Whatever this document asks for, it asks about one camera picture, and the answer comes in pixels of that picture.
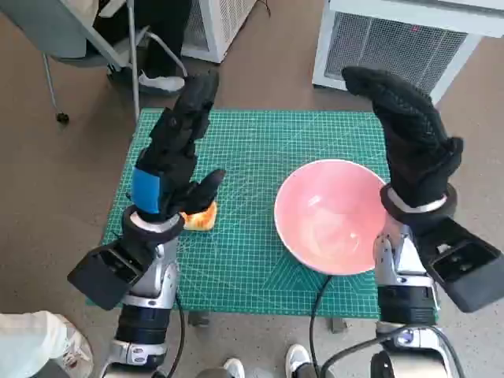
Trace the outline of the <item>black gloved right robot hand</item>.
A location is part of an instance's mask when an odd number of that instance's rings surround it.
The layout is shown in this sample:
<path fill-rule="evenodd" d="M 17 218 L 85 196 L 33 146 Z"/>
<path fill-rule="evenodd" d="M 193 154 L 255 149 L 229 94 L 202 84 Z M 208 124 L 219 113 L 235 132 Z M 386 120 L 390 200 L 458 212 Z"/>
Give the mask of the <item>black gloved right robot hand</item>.
<path fill-rule="evenodd" d="M 440 200 L 461 164 L 464 141 L 448 136 L 432 99 L 390 72 L 348 66 L 346 89 L 367 98 L 384 130 L 391 187 L 409 207 Z"/>

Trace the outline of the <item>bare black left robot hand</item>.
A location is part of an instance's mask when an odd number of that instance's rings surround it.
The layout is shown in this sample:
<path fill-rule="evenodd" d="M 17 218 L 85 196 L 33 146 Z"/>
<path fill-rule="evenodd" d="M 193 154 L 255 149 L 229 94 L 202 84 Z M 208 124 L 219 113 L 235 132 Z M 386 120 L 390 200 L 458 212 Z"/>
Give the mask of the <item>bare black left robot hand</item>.
<path fill-rule="evenodd" d="M 225 176 L 223 169 L 212 171 L 200 182 L 191 177 L 198 160 L 195 141 L 209 127 L 219 81 L 214 70 L 189 77 L 175 105 L 164 109 L 150 132 L 150 144 L 133 169 L 131 191 L 133 206 L 145 221 L 201 213 L 216 198 Z"/>

